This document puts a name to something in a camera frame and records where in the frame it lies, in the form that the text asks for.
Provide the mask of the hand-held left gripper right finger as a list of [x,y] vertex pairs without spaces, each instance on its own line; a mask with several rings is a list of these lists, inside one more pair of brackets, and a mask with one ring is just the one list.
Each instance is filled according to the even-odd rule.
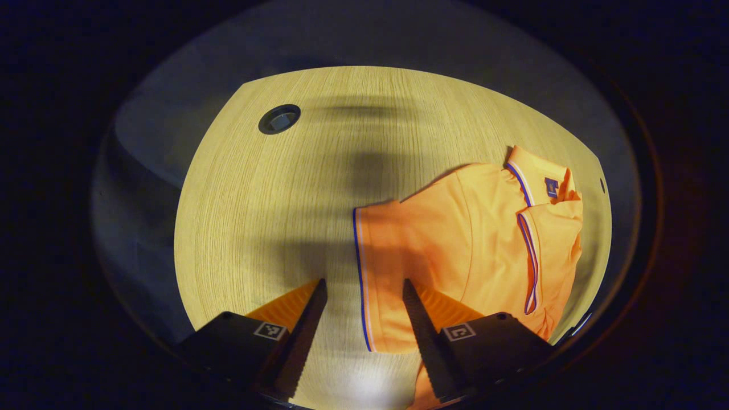
[[511,314],[480,314],[409,278],[403,302],[441,403],[499,394],[523,383],[555,352]]

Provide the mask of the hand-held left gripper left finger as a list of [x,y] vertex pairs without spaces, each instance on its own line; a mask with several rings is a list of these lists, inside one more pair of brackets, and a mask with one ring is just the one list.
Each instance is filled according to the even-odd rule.
[[328,299],[319,278],[242,315],[218,314],[179,345],[182,360],[256,399],[294,397]]

